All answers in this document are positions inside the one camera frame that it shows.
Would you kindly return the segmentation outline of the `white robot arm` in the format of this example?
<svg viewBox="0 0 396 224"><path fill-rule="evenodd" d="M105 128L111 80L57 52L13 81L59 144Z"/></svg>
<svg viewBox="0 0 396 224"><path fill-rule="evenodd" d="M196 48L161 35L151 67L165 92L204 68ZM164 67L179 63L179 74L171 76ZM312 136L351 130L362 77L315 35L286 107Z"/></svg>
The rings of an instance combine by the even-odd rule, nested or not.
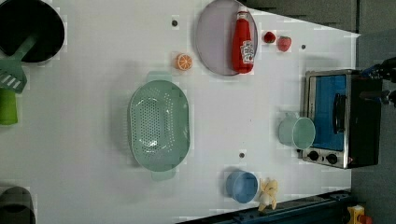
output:
<svg viewBox="0 0 396 224"><path fill-rule="evenodd" d="M389 58L382 63L377 63L361 72L361 78L377 80L383 83L389 81L396 83L396 58ZM373 101L382 105L396 105L395 90L362 91L360 98L365 101Z"/></svg>

